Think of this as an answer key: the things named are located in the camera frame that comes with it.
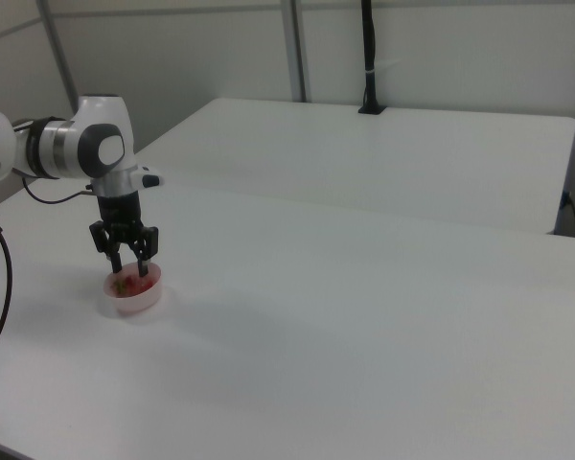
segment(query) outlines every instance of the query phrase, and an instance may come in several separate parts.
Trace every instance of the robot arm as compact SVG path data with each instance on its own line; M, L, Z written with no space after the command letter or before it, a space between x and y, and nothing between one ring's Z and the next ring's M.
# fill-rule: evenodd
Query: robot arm
M45 118L11 126L0 113L0 180L11 171L24 176L89 178L102 220L90 226L99 252L122 269L120 245L134 252L139 274L157 253L158 230L141 221L138 191L162 185L159 172L139 166L122 98L87 95L69 121Z

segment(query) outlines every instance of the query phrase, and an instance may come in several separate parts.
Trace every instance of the white table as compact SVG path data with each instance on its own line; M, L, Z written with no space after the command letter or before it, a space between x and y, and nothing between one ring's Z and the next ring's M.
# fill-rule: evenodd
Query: white table
M189 184L545 234L574 134L561 117L219 99L150 150Z
M15 269L0 444L47 460L575 459L575 240L195 187L155 145L142 156L167 185L141 194L166 284L141 314L101 301L93 198L0 205Z

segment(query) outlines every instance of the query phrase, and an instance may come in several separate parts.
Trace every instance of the red food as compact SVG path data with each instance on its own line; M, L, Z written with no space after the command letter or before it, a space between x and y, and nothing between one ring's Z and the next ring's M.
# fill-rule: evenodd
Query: red food
M115 281L111 290L116 297L132 297L151 289L153 285L154 282L149 275L143 278L137 275L127 275L125 278Z

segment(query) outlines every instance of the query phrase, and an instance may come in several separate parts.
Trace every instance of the white wall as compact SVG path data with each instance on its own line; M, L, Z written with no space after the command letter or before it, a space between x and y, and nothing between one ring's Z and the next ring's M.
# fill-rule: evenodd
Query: white wall
M71 110L34 0L0 0L0 111L14 121ZM0 202L21 188L0 182Z
M360 104L360 12L320 3L345 5L303 1L310 99ZM378 64L396 60L378 74L383 103L575 118L575 4L375 8L374 20ZM575 200L575 149L567 188Z
M50 7L77 91L124 97L138 150L217 97L292 100L279 0Z

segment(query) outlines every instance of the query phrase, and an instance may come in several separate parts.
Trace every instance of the plastic bowl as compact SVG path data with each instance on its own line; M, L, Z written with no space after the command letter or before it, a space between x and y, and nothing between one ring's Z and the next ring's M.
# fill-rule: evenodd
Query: plastic bowl
M145 292L131 297L117 297L113 293L112 286L117 280L123 280L128 275L138 276L138 264L136 262L122 267L119 273L111 273L104 280L104 296L107 297L113 306L122 313L135 313L148 309L155 304L162 296L162 270L154 263L148 265L149 275L153 280L153 286Z

